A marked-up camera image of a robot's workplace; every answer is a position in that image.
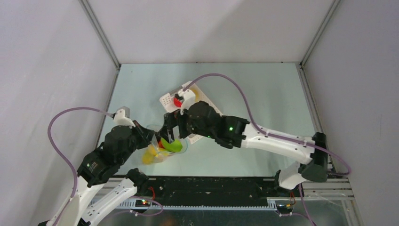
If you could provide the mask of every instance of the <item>cable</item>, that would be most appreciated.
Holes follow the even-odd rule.
[[[231,83],[233,83],[233,85],[238,89],[238,91],[240,92],[242,98],[244,99],[244,103],[245,103],[245,106],[247,107],[247,111],[248,111],[249,118],[251,119],[251,123],[253,124],[253,126],[254,126],[260,133],[266,135],[266,131],[263,131],[263,130],[255,123],[255,119],[254,119],[254,117],[253,117],[253,115],[252,115],[251,109],[249,108],[248,100],[247,100],[247,97],[245,96],[244,92],[243,92],[242,89],[239,87],[239,85],[238,85],[233,79],[229,78],[228,76],[226,76],[226,75],[224,75],[224,74],[219,74],[219,73],[204,74],[204,75],[202,75],[202,76],[200,76],[200,77],[194,79],[192,82],[190,82],[190,84],[188,84],[186,87],[183,88],[183,91],[186,91],[190,86],[192,86],[194,83],[198,82],[199,80],[201,80],[201,79],[203,79],[203,78],[206,78],[206,77],[211,77],[211,76],[222,77],[222,78],[225,78],[225,79],[229,80]],[[280,136],[280,135],[272,134],[272,133],[269,133],[268,135],[271,136],[271,137],[278,138],[278,139],[282,139],[282,140],[286,140],[286,141],[298,143],[298,144],[301,144],[301,145],[305,145],[305,142],[302,141],[302,140],[296,140],[296,139],[292,139],[292,138],[289,138],[289,137],[284,137],[284,136]],[[328,171],[328,173],[330,173],[330,174],[332,174],[332,175],[336,175],[336,176],[346,176],[346,175],[349,175],[349,174],[352,172],[352,169],[351,169],[351,167],[349,166],[349,164],[347,164],[341,157],[339,157],[339,156],[336,155],[335,153],[333,153],[333,152],[331,152],[331,151],[329,151],[329,150],[327,150],[327,149],[325,149],[325,148],[323,148],[323,147],[317,146],[317,145],[308,144],[308,143],[306,143],[306,145],[309,146],[309,147],[313,147],[313,148],[319,149],[319,150],[321,150],[321,151],[324,151],[324,152],[326,152],[327,154],[329,154],[329,155],[335,157],[338,161],[340,161],[340,162],[341,162],[343,165],[345,165],[345,167],[348,169],[348,172],[345,172],[345,173],[335,173],[335,172],[332,172],[332,171]]]
[[[68,164],[69,168],[71,168],[71,171],[73,174],[73,188],[72,188],[71,198],[73,198],[76,193],[76,187],[78,186],[78,174],[76,172],[76,169],[73,167],[72,163],[68,160],[67,157],[65,157],[65,155],[60,151],[60,149],[58,149],[57,145],[54,143],[53,137],[51,136],[51,128],[53,127],[53,124],[56,121],[56,119],[59,118],[61,115],[65,114],[67,112],[72,112],[72,111],[77,111],[77,110],[90,110],[90,111],[94,111],[94,112],[100,112],[102,114],[105,114],[106,116],[112,117],[112,113],[108,113],[108,112],[100,110],[100,109],[96,109],[96,108],[92,108],[92,107],[74,107],[74,108],[63,110],[62,112],[60,112],[56,116],[54,116],[54,118],[50,121],[50,124],[48,125],[48,128],[47,128],[48,139],[50,140],[50,143],[53,146],[54,150],[57,152],[57,154],[66,162],[66,164]],[[66,206],[69,204],[69,202],[70,202],[70,200],[68,200],[67,203],[64,205],[62,211],[58,215],[57,219],[54,221],[54,224],[53,224],[54,226],[56,226],[58,224],[58,221],[62,215],[62,212],[64,211]]]
[[[142,199],[142,200],[146,200],[147,202],[155,203],[159,207],[161,207],[161,210],[156,212],[156,213],[152,213],[152,214],[143,214],[143,213],[136,212],[134,210],[123,210],[123,211],[116,212],[116,213],[114,213],[112,215],[108,215],[107,217],[104,218],[104,220],[105,219],[110,219],[110,218],[112,218],[112,217],[114,217],[116,215],[122,214],[122,213],[134,213],[135,215],[141,215],[141,216],[145,216],[145,217],[150,217],[150,216],[156,216],[156,215],[158,215],[158,214],[163,212],[163,206],[159,202],[157,202],[155,200],[146,199],[146,198],[140,197],[140,196],[132,196],[130,198]]]
[[[300,183],[300,184],[298,185],[298,190],[299,190],[299,195],[301,196],[301,201],[302,201],[303,208],[305,209],[306,215],[308,216],[307,218],[309,219],[309,221],[312,223],[313,226],[316,226],[316,224],[315,224],[315,223],[313,222],[313,220],[311,219],[311,216],[309,215],[308,208],[306,207],[306,205],[305,205],[305,200],[303,199],[303,195],[302,195],[302,191],[303,191],[303,189],[302,189],[302,183]]]
[[[152,200],[154,200],[154,199],[155,199],[155,191],[154,191],[154,188],[151,186],[151,187],[148,188],[148,190],[151,190],[151,191],[152,191]]]
[[[314,226],[317,226],[316,223],[313,220],[310,220],[307,216],[305,216],[302,213],[285,213],[285,214],[282,214],[278,210],[275,211],[275,213],[277,213],[280,217],[301,216],[301,217],[304,217],[304,218],[308,219],[309,221],[311,221]]]
[[[291,205],[295,205],[295,204],[296,204],[296,200],[295,200],[295,195],[294,195],[294,193],[291,192],[291,193],[289,194],[289,196],[290,196],[290,199],[289,199],[290,202],[291,202],[291,197],[294,199],[294,203],[291,204]]]

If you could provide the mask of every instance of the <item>white enclosure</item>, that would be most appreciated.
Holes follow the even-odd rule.
[[[299,62],[332,2],[90,1],[122,64]]]

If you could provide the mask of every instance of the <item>light blue table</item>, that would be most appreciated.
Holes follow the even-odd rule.
[[[247,95],[258,124],[295,135],[314,134],[294,63],[124,64],[109,111],[127,106],[131,110],[130,118],[142,126],[162,125],[165,110],[159,98],[206,73],[222,73],[235,80]],[[210,77],[197,85],[223,114],[249,118],[239,92],[229,81]],[[100,141],[114,126],[112,120],[105,121]],[[142,153],[143,150],[134,152],[118,174],[124,175],[132,168],[139,168],[152,176],[270,177],[294,161],[262,150],[225,149],[207,138],[189,145],[187,152],[162,163],[143,165]]]

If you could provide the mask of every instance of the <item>white wall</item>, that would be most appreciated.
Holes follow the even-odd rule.
[[[115,68],[77,0],[2,1],[0,10],[0,225],[37,225],[72,188],[47,125],[66,108],[105,109]],[[101,123],[97,113],[55,123],[56,143],[75,166]]]
[[[301,61],[332,0],[91,0],[121,63]]]
[[[399,1],[343,1],[305,69],[366,225],[398,225]]]

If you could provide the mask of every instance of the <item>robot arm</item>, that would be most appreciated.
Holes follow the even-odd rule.
[[[75,195],[65,199],[56,215],[39,226],[95,226],[121,202],[142,189],[147,176],[138,169],[131,169],[118,186],[88,207],[108,179],[136,149],[147,147],[155,134],[129,119],[128,115],[128,108],[118,109],[113,117],[118,126],[112,128],[104,142],[87,154],[80,164]]]
[[[173,128],[178,126],[180,138],[198,134],[225,147],[257,148],[278,153],[296,160],[290,167],[276,174],[276,189],[294,189],[299,183],[310,180],[327,180],[327,154],[306,145],[288,142],[268,134],[281,135],[308,144],[325,147],[326,137],[316,133],[313,137],[297,137],[290,134],[262,128],[266,135],[258,132],[248,120],[235,116],[221,116],[206,102],[194,103],[195,95],[180,91],[177,95],[183,100],[182,108],[164,115],[164,125],[160,131],[141,127],[137,121],[129,119],[129,109],[121,108],[114,114],[118,126],[112,128],[105,140],[93,152],[86,155],[78,168],[78,188],[72,198],[67,198],[49,221],[39,226],[95,226],[122,201],[143,190],[147,176],[138,169],[132,169],[122,182],[95,205],[88,207],[95,194],[114,175],[131,154],[147,147],[155,136],[170,143],[175,139]]]
[[[173,141],[172,128],[179,127],[180,138],[198,134],[212,138],[225,148],[245,147],[266,150],[296,160],[290,167],[276,174],[276,186],[292,190],[306,180],[325,182],[327,180],[327,154],[306,144],[326,147],[326,136],[316,133],[313,137],[294,136],[263,128],[260,133],[248,120],[235,116],[221,116],[206,102],[194,103],[195,95],[190,90],[180,90],[176,98],[182,107],[164,116],[165,124],[160,136]],[[304,145],[276,138],[276,135],[304,141]]]

